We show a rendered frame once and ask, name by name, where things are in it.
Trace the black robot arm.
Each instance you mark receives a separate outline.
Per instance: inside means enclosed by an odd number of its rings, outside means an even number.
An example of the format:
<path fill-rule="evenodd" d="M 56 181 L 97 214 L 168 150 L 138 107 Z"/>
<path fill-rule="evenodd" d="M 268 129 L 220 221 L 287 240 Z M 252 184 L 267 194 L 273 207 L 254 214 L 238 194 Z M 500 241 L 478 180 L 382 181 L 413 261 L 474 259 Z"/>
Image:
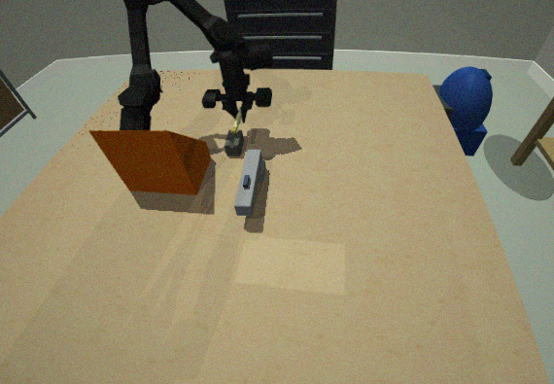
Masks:
<path fill-rule="evenodd" d="M 273 57 L 264 40 L 246 44 L 226 20 L 208 13 L 195 0 L 123 0 L 127 8 L 132 69 L 129 87 L 119 96 L 121 109 L 120 130 L 150 131 L 153 106 L 163 90 L 160 76 L 150 61 L 146 12 L 148 5 L 170 1 L 204 33 L 214 47 L 211 62 L 220 63 L 221 75 L 235 79 L 244 74 L 242 57 L 248 70 L 271 67 Z M 236 46 L 234 45 L 236 44 Z"/>

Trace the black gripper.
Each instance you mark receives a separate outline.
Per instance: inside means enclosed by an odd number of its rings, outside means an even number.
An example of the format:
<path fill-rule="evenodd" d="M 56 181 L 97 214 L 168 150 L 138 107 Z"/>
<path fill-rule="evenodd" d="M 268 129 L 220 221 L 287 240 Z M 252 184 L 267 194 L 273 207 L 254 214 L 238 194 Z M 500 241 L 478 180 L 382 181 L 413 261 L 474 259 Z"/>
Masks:
<path fill-rule="evenodd" d="M 256 93 L 246 91 L 245 72 L 242 76 L 235 79 L 226 79 L 222 77 L 222 85 L 225 87 L 225 94 L 221 94 L 218 89 L 207 89 L 202 104 L 203 108 L 214 108 L 216 101 L 222 101 L 223 110 L 228 111 L 235 119 L 238 113 L 237 101 L 241 101 L 241 119 L 245 122 L 248 110 L 252 109 L 253 101 L 259 108 L 270 107 L 272 99 L 272 90 L 270 87 L 257 87 Z"/>

